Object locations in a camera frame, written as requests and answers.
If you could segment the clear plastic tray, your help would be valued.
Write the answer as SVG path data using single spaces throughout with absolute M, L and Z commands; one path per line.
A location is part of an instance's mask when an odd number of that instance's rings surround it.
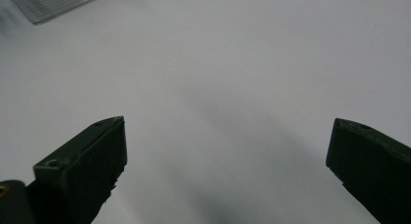
M 95 0 L 10 0 L 27 19 L 35 24 L 43 24 Z

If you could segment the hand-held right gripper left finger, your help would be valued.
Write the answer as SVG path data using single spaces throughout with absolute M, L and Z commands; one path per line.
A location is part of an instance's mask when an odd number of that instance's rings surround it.
M 91 224 L 127 164 L 125 121 L 81 131 L 34 167 L 28 195 L 38 224 Z

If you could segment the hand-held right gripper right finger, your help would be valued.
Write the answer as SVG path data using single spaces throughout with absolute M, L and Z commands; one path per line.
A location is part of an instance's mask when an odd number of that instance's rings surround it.
M 327 167 L 381 224 L 411 224 L 411 148 L 358 122 L 338 118 Z

